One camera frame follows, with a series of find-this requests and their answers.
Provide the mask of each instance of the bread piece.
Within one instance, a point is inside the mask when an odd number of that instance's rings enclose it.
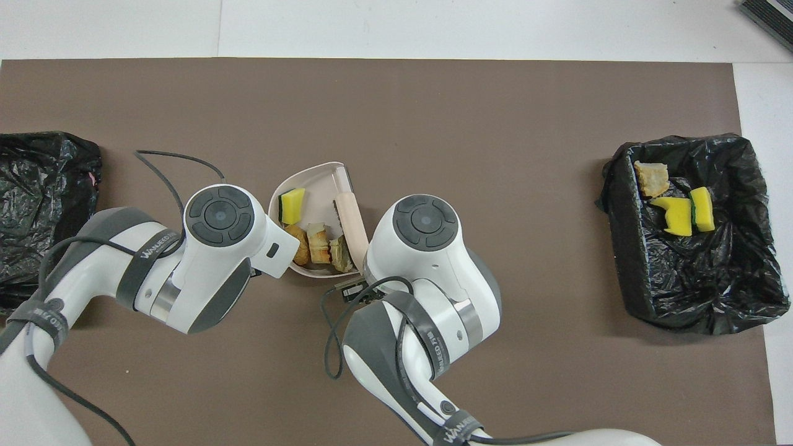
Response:
[[[308,225],[308,252],[313,263],[330,264],[331,253],[328,247],[328,235],[324,223],[310,223]]]
[[[663,163],[634,161],[639,188],[645,197],[654,198],[669,189],[669,171]]]
[[[331,265],[338,272],[352,271],[352,260],[350,259],[350,249],[344,236],[331,240]]]
[[[305,236],[305,231],[300,229],[298,225],[289,225],[284,230],[300,241],[300,247],[297,248],[297,253],[295,253],[295,258],[293,259],[294,263],[300,266],[307,264],[311,258],[308,254],[308,239]]]

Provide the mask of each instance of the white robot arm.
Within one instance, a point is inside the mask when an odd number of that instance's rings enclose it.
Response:
[[[431,195],[411,195],[380,220],[364,274],[386,296],[356,311],[343,354],[355,378],[425,443],[657,446],[637,433],[598,429],[526,439],[490,438],[478,421],[432,383],[458,358],[498,329],[501,296],[485,264],[462,241],[458,215]]]
[[[107,295],[182,333],[213,327],[234,306],[255,271],[280,277],[299,242],[241,187],[216,184],[188,202],[179,234],[135,208],[103,210],[78,236],[125,248],[77,242],[0,335],[0,432],[3,444],[90,444],[82,427],[26,362],[46,368],[93,297]]]

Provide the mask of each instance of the brown mat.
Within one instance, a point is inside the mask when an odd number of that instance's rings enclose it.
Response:
[[[761,330],[676,335],[627,316],[592,204],[625,141],[740,132],[730,65],[3,61],[0,131],[50,129],[104,148],[102,207],[171,227],[170,195],[132,150],[211,160],[265,207],[292,173],[343,161],[370,234],[406,194],[444,197],[500,281],[504,319],[436,384],[491,435],[612,427],[663,444],[774,442]],[[185,199],[214,181],[157,163]],[[325,377],[317,304],[330,285],[257,278],[196,336],[98,299],[51,371],[141,445],[418,444],[349,373]],[[69,407],[96,444],[120,443]]]

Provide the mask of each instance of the sponge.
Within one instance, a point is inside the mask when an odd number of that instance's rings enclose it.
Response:
[[[688,198],[661,197],[649,204],[666,210],[666,231],[676,236],[691,236],[691,200]]]
[[[711,192],[707,187],[697,187],[692,190],[691,201],[694,203],[694,223],[696,228],[705,233],[716,229],[716,224],[713,222],[713,202],[711,201]]]
[[[299,222],[304,195],[305,189],[302,187],[278,195],[278,220],[285,225],[294,225]]]

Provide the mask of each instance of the black garbage bag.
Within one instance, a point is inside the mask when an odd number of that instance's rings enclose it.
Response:
[[[44,253],[94,214],[101,179],[99,147],[88,140],[0,134],[0,314],[33,294]]]
[[[664,210],[639,194],[634,161],[664,163],[688,197],[706,186],[716,230],[674,236]],[[768,197],[752,145],[731,133],[626,143],[603,167],[597,206],[608,213],[629,314],[681,332],[738,333],[783,315],[790,301],[776,262]]]

